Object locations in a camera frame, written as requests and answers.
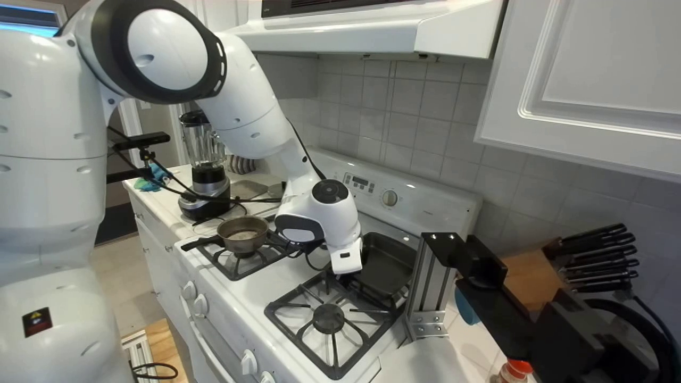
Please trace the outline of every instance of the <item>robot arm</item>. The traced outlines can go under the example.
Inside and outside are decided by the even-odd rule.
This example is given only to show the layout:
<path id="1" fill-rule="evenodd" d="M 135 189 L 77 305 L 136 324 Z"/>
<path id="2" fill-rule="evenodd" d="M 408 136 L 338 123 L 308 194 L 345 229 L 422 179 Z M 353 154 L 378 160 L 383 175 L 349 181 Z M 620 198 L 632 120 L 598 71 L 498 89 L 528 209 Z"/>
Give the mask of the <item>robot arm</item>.
<path id="1" fill-rule="evenodd" d="M 274 225 L 281 236 L 325 241 L 337 274 L 362 267 L 353 196 L 322 181 L 285 120 L 250 46 L 234 33 L 206 29 L 167 0 L 87 2 L 64 33 L 107 91 L 147 102 L 196 100 L 226 147 L 242 158 L 272 158 L 288 189 Z"/>

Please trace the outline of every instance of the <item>kitchen wall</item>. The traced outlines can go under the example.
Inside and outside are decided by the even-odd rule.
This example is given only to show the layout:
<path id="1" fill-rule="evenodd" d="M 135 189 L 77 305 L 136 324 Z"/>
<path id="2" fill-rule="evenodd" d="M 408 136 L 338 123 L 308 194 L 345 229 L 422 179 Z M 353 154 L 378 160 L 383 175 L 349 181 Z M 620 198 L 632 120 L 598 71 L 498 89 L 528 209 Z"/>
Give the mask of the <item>kitchen wall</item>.
<path id="1" fill-rule="evenodd" d="M 311 147 L 482 194 L 475 232 L 498 254 L 627 222 L 643 264 L 637 292 L 681 338 L 681 186 L 477 145 L 485 61 L 261 59 Z"/>

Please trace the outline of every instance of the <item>label sticker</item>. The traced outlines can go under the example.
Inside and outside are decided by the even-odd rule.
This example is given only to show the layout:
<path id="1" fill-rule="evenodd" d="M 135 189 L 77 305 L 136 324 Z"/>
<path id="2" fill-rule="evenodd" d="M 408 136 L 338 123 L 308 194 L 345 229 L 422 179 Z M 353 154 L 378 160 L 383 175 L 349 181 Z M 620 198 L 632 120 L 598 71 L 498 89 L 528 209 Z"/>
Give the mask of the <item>label sticker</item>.
<path id="1" fill-rule="evenodd" d="M 24 320 L 24 336 L 25 338 L 52 327 L 52 314 L 50 314 L 47 306 L 29 312 L 21 320 Z"/>

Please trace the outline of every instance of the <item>cabinet door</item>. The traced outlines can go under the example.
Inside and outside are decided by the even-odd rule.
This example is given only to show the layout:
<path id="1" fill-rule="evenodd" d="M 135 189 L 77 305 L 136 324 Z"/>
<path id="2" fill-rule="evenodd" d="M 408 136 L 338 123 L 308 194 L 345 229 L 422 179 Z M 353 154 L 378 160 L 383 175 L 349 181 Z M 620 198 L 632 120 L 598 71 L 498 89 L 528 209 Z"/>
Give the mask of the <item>cabinet door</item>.
<path id="1" fill-rule="evenodd" d="M 511 0 L 477 140 L 681 181 L 679 15 L 679 0 Z"/>

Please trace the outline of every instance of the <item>knife block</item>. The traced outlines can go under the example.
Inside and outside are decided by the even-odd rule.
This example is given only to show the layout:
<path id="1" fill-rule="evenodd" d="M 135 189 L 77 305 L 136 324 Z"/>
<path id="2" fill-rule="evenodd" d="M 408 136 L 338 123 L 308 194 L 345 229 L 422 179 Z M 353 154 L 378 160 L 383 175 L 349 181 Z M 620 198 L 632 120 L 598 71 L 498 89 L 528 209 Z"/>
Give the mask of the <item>knife block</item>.
<path id="1" fill-rule="evenodd" d="M 540 249 L 503 255 L 501 260 L 510 267 L 504 288 L 533 320 L 556 298 L 557 290 L 568 288 Z"/>

